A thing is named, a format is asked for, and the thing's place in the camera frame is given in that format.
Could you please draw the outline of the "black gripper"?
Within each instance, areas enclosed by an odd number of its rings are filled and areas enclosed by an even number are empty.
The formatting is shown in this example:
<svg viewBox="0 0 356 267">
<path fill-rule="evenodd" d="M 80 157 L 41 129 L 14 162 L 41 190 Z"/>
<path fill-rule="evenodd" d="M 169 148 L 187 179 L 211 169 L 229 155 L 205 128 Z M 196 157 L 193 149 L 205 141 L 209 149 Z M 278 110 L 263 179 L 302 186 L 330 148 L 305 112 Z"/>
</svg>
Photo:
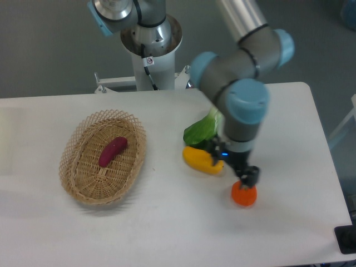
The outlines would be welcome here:
<svg viewBox="0 0 356 267">
<path fill-rule="evenodd" d="M 208 141 L 206 152 L 210 154 L 213 166 L 220 160 L 227 163 L 240 179 L 240 189 L 247 190 L 258 183 L 260 175 L 260 168 L 248 163 L 252 147 L 253 141 L 221 141 L 219 138 L 213 138 Z"/>
</svg>

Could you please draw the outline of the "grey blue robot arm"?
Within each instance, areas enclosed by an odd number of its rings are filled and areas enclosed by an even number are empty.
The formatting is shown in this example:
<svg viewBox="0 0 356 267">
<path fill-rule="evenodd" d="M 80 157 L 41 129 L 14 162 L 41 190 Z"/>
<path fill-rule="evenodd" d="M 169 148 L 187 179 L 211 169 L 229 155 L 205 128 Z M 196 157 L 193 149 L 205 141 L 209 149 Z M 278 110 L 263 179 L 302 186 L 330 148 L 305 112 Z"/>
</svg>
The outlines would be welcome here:
<svg viewBox="0 0 356 267">
<path fill-rule="evenodd" d="M 174 89 L 174 53 L 182 33 L 165 1 L 89 1 L 87 6 L 105 36 L 120 34 L 138 91 Z M 208 152 L 234 170 L 241 187 L 252 188 L 259 169 L 248 164 L 248 157 L 269 103 L 258 78 L 293 57 L 294 41 L 269 27 L 255 1 L 218 1 L 218 6 L 238 48 L 226 58 L 199 54 L 191 63 L 190 81 L 224 117 L 223 132 L 208 143 Z"/>
</svg>

